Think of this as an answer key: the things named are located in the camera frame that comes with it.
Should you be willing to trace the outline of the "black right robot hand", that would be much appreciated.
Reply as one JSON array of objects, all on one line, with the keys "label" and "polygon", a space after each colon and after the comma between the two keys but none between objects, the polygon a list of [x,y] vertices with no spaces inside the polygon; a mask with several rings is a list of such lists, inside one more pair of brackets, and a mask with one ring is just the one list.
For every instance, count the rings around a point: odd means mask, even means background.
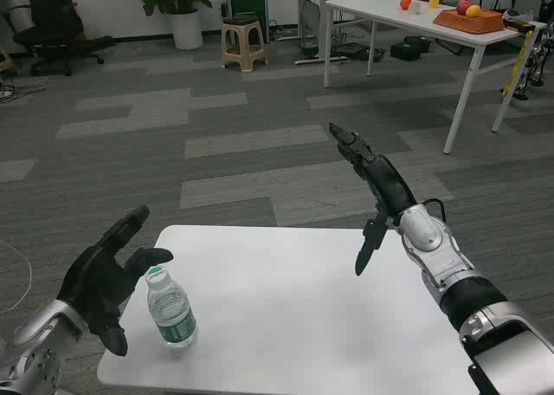
[{"label": "black right robot hand", "polygon": [[382,154],[373,152],[370,144],[356,132],[329,124],[329,131],[337,141],[339,153],[353,167],[354,172],[370,187],[376,199],[377,216],[364,226],[364,243],[355,262],[355,273],[361,275],[374,251],[378,250],[388,230],[389,220],[397,223],[402,213],[417,201],[403,177]]}]

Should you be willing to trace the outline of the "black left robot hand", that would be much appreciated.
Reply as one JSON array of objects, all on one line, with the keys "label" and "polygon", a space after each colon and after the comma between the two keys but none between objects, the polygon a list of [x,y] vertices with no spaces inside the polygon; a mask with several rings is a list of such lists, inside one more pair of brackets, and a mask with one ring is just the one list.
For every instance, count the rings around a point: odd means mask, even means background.
[{"label": "black left robot hand", "polygon": [[167,249],[139,248],[123,266],[116,262],[116,254],[139,232],[149,215],[148,207],[141,205],[112,225],[71,265],[57,295],[117,356],[125,356],[128,351],[125,330],[119,324],[119,306],[132,295],[148,269],[173,259]]}]

